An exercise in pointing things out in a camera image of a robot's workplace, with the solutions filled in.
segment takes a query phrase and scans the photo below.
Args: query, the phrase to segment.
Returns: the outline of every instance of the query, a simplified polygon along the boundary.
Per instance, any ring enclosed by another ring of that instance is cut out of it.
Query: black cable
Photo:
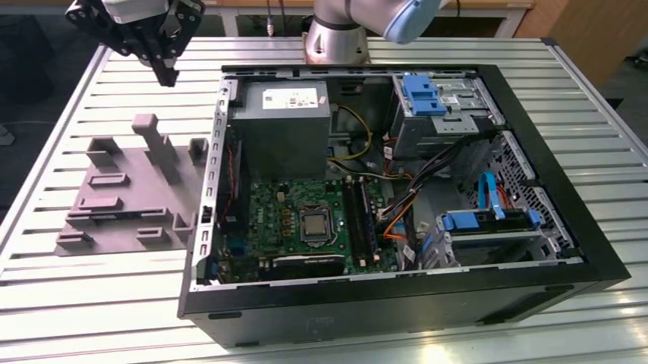
[[[286,36],[286,8],[283,7],[283,0],[279,0],[279,8],[282,9],[282,36]]]
[[[414,209],[409,209],[404,214],[404,227],[405,227],[405,238],[408,239],[408,246],[410,247],[412,251],[416,253],[414,255],[414,262],[412,264],[405,265],[406,271],[416,270],[418,255],[420,255],[420,244],[416,238],[416,228],[414,228]]]

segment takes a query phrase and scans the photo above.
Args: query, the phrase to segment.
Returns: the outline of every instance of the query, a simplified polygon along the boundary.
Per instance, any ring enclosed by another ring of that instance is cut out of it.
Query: orange wire
[[[396,219],[394,221],[389,224],[389,226],[386,227],[386,230],[385,232],[382,233],[382,236],[385,237],[385,239],[390,238],[390,237],[396,237],[397,235],[390,235],[389,232],[392,231],[392,228],[394,227],[396,223],[398,222],[398,220],[404,217],[405,215],[405,212],[409,210],[409,208],[412,207],[412,204],[414,203],[414,199],[412,199],[412,201],[409,202],[409,204],[405,205],[404,209],[401,210],[401,212],[398,213],[398,215],[396,216]]]
[[[390,163],[392,163],[392,160],[385,159],[385,163],[382,164],[382,166],[384,166],[384,168],[382,168],[382,175],[384,175],[385,177],[398,177],[398,175],[397,175],[397,174],[389,174],[389,173],[386,172],[386,170],[389,169],[389,164],[390,164]],[[409,173],[405,173],[405,174],[404,174],[404,176],[405,176],[405,177],[406,177],[409,180],[414,179],[414,177],[413,177],[413,176],[412,176]]]

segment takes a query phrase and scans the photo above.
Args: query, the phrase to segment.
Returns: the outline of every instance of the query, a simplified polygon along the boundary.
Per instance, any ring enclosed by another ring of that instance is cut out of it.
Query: floor
[[[0,124],[15,135],[12,146],[0,146],[0,221],[14,202],[24,178],[47,141],[52,125],[63,112],[70,95],[86,70],[98,42],[80,33],[63,17],[39,17],[40,26],[51,42],[55,57],[47,64],[55,85],[52,96],[35,105],[16,105],[0,94]],[[282,25],[275,20],[277,34]],[[241,18],[242,36],[265,36],[266,22]],[[299,17],[290,17],[287,35],[298,36],[304,25]],[[223,24],[218,17],[206,17],[197,36],[222,36]],[[648,143],[648,71],[640,71],[632,62],[624,63],[608,84],[600,89],[604,97],[624,99],[617,112],[639,137]]]

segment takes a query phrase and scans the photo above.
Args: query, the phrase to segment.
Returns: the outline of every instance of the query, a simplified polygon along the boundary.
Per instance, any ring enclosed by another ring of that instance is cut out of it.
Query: collaborative robot arm
[[[68,20],[120,55],[134,54],[153,68],[162,86],[175,86],[175,60],[205,14],[201,0],[76,0]],[[178,29],[167,31],[169,18]]]
[[[369,51],[365,28],[398,44],[420,37],[449,0],[316,0],[306,38],[309,63],[361,64]]]
[[[413,41],[450,0],[316,0],[306,38],[309,63],[368,61],[365,28],[398,44]],[[175,86],[174,68],[205,14],[201,0],[76,0],[68,20],[120,55],[153,68],[162,86]],[[171,17],[178,29],[167,32]]]

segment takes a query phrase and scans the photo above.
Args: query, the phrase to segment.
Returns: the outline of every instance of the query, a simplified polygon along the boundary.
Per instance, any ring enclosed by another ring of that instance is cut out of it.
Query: metal work table
[[[501,67],[634,277],[512,325],[227,352],[175,317],[183,251],[59,258],[55,237],[90,165],[90,138],[116,135],[122,146],[145,146],[130,128],[136,112],[158,114],[174,145],[206,137],[221,65],[301,63],[301,40],[195,39],[173,89],[136,59],[102,47],[0,227],[0,361],[646,361],[648,153],[560,48],[535,39],[372,40],[370,56],[376,64]]]

